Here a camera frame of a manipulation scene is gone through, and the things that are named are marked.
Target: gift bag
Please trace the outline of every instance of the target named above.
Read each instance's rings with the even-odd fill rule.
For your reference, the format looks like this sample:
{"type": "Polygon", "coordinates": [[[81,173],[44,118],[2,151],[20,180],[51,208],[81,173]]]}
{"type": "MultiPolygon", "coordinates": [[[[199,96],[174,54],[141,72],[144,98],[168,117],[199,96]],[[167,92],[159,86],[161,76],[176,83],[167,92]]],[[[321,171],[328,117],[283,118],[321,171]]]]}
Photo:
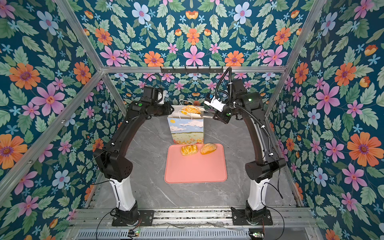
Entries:
{"type": "Polygon", "coordinates": [[[168,115],[169,129],[175,144],[204,143],[204,119],[201,107],[188,105],[200,110],[200,114],[181,110],[186,105],[172,105],[175,109],[168,115]]]}

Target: black mounting plate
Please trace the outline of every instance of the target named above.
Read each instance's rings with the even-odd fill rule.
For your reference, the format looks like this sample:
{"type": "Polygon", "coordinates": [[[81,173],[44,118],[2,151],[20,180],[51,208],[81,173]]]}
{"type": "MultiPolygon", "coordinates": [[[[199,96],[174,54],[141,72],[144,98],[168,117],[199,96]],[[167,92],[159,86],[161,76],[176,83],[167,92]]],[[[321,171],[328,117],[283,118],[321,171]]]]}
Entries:
{"type": "Polygon", "coordinates": [[[244,209],[236,209],[235,211],[232,210],[232,222],[233,222],[233,225],[236,225],[236,226],[243,226],[243,225],[250,225],[250,226],[261,225],[262,226],[263,222],[265,226],[273,225],[271,212],[269,210],[266,210],[265,217],[263,217],[262,219],[263,220],[258,223],[250,224],[247,221],[247,218],[245,217],[244,209]]]}
{"type": "MultiPolygon", "coordinates": [[[[155,211],[153,211],[153,210],[139,210],[140,226],[152,226],[154,213],[155,213],[155,211]]],[[[112,221],[112,226],[114,226],[114,227],[126,227],[129,225],[124,223],[124,220],[122,218],[116,217],[116,219],[114,218],[112,221]]]]}

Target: bread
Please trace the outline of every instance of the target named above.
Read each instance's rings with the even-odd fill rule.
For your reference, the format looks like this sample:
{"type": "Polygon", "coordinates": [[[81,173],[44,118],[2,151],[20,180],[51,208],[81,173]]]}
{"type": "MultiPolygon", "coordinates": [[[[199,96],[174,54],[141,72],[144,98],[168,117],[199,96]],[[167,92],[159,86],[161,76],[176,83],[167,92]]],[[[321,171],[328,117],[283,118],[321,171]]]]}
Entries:
{"type": "Polygon", "coordinates": [[[184,106],[181,110],[181,113],[185,115],[189,115],[188,113],[201,114],[200,109],[192,105],[184,106]]]}
{"type": "Polygon", "coordinates": [[[189,156],[192,154],[197,153],[198,149],[196,145],[188,145],[188,146],[183,146],[181,147],[181,154],[183,156],[189,156]]]}
{"type": "Polygon", "coordinates": [[[201,148],[200,153],[204,155],[204,154],[214,152],[216,149],[217,149],[217,146],[215,144],[207,143],[201,148]]]}

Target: orange flower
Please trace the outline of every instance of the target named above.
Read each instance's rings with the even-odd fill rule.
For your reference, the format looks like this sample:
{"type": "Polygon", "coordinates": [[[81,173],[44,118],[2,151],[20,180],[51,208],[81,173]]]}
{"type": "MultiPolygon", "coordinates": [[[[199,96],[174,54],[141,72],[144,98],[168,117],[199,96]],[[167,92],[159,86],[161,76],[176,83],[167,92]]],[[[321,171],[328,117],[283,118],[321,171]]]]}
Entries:
{"type": "Polygon", "coordinates": [[[103,28],[97,28],[95,36],[98,38],[97,40],[99,40],[99,42],[101,42],[102,44],[106,46],[112,45],[113,40],[111,34],[108,31],[105,31],[103,28]]]}
{"type": "Polygon", "coordinates": [[[297,17],[297,15],[299,15],[299,10],[295,10],[295,11],[293,11],[292,13],[291,13],[291,18],[295,18],[295,17],[297,17]]]}
{"type": "Polygon", "coordinates": [[[207,29],[207,28],[204,30],[204,35],[205,35],[205,36],[209,36],[209,35],[211,35],[211,34],[212,34],[212,33],[211,33],[211,30],[209,30],[209,29],[207,29]]]}
{"type": "Polygon", "coordinates": [[[369,139],[371,135],[367,132],[361,132],[360,137],[356,133],[352,135],[352,142],[348,142],[347,148],[351,150],[349,156],[352,160],[358,160],[358,164],[366,167],[368,164],[373,167],[379,164],[377,158],[384,157],[384,150],[377,148],[381,142],[377,137],[369,139]]]}
{"type": "Polygon", "coordinates": [[[49,235],[47,238],[44,240],[56,240],[56,237],[53,237],[52,235],[49,235]]]}
{"type": "Polygon", "coordinates": [[[87,201],[88,198],[89,198],[89,195],[91,194],[92,192],[92,189],[95,187],[95,185],[90,185],[89,187],[87,187],[87,190],[85,190],[85,196],[84,196],[84,200],[87,201]]]}
{"type": "Polygon", "coordinates": [[[195,28],[191,28],[189,30],[189,33],[187,33],[187,38],[188,38],[187,40],[192,45],[196,45],[196,43],[200,41],[199,37],[200,37],[200,34],[197,32],[195,28]]]}
{"type": "Polygon", "coordinates": [[[297,182],[295,183],[295,185],[296,185],[297,191],[299,192],[300,198],[303,200],[304,199],[303,190],[301,189],[301,187],[299,187],[299,184],[297,182]]]}
{"type": "Polygon", "coordinates": [[[281,31],[277,31],[276,36],[273,38],[275,44],[283,45],[291,36],[291,29],[282,28],[281,31]]]}
{"type": "Polygon", "coordinates": [[[187,16],[187,19],[197,19],[197,16],[199,15],[199,12],[197,11],[186,11],[185,15],[187,16]]]}
{"type": "Polygon", "coordinates": [[[240,67],[241,63],[244,62],[244,55],[239,53],[239,51],[233,51],[233,53],[228,53],[228,57],[225,58],[227,67],[240,67]]]}
{"type": "Polygon", "coordinates": [[[356,67],[352,67],[352,65],[353,63],[348,63],[347,65],[345,65],[344,63],[340,66],[340,69],[337,69],[337,76],[335,77],[335,82],[337,82],[337,85],[347,86],[349,84],[349,81],[353,80],[353,78],[356,76],[355,74],[353,74],[356,72],[356,67]]]}
{"type": "Polygon", "coordinates": [[[366,48],[365,48],[365,51],[364,51],[364,54],[366,56],[369,56],[369,55],[372,55],[376,52],[376,50],[379,49],[378,47],[376,47],[376,45],[368,45],[366,48]]]}
{"type": "Polygon", "coordinates": [[[149,51],[144,55],[144,62],[148,64],[148,67],[162,67],[164,66],[164,59],[160,57],[159,53],[155,53],[153,51],[149,51]]]}
{"type": "Polygon", "coordinates": [[[37,83],[40,82],[40,78],[38,77],[40,73],[33,69],[32,65],[24,63],[18,63],[17,68],[11,67],[9,69],[11,75],[9,75],[12,82],[16,82],[15,85],[19,88],[25,88],[27,90],[31,90],[32,87],[36,87],[37,83]]]}
{"type": "Polygon", "coordinates": [[[287,149],[288,149],[290,152],[292,152],[292,151],[293,151],[293,148],[294,148],[294,146],[295,146],[295,143],[293,142],[293,139],[288,138],[288,139],[287,139],[287,142],[286,142],[285,145],[287,146],[287,149]]]}
{"type": "Polygon", "coordinates": [[[76,68],[73,69],[73,73],[76,74],[77,81],[85,85],[91,78],[88,66],[86,66],[83,62],[75,63],[74,66],[76,68]]]}
{"type": "Polygon", "coordinates": [[[86,11],[84,11],[84,14],[85,14],[89,19],[93,19],[93,13],[91,13],[90,11],[86,10],[86,11]]]}
{"type": "Polygon", "coordinates": [[[332,229],[327,229],[325,232],[327,240],[340,240],[339,235],[336,235],[332,229]]]}
{"type": "Polygon", "coordinates": [[[49,224],[49,227],[50,227],[50,228],[54,228],[54,227],[56,227],[57,221],[58,221],[58,219],[55,218],[55,219],[49,224]]]}
{"type": "Polygon", "coordinates": [[[365,76],[362,79],[360,79],[359,83],[360,83],[360,86],[362,86],[363,88],[367,88],[369,87],[369,84],[371,83],[371,81],[369,80],[368,76],[365,76]]]}
{"type": "Polygon", "coordinates": [[[27,151],[27,145],[22,144],[23,142],[24,139],[19,136],[12,139],[11,134],[0,135],[0,164],[3,164],[3,169],[12,168],[13,162],[18,162],[22,153],[27,151]]]}
{"type": "Polygon", "coordinates": [[[181,36],[181,29],[176,29],[175,30],[175,35],[176,36],[181,36]]]}
{"type": "Polygon", "coordinates": [[[104,147],[104,143],[103,143],[103,140],[101,140],[100,138],[99,139],[96,139],[95,143],[92,145],[93,149],[92,151],[94,152],[97,148],[98,149],[102,149],[104,147]]]}
{"type": "Polygon", "coordinates": [[[309,69],[307,68],[307,63],[301,63],[300,66],[297,67],[295,73],[295,82],[298,84],[302,84],[307,79],[307,74],[309,69]]]}

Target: pastry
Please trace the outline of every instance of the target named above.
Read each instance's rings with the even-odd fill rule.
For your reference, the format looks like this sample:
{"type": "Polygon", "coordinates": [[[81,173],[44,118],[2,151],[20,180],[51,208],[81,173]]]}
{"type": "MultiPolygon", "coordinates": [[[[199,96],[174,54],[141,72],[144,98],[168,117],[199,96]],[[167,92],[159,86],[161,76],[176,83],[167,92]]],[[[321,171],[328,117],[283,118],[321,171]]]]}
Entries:
{"type": "Polygon", "coordinates": [[[181,154],[183,156],[189,156],[192,154],[197,153],[197,146],[196,145],[188,145],[188,146],[183,146],[181,147],[181,154]]]}
{"type": "Polygon", "coordinates": [[[204,154],[214,152],[216,149],[217,149],[217,146],[215,144],[207,143],[201,148],[200,153],[204,155],[204,154]]]}
{"type": "Polygon", "coordinates": [[[193,105],[184,106],[181,110],[181,113],[185,115],[189,115],[188,113],[201,114],[199,108],[193,105]]]}

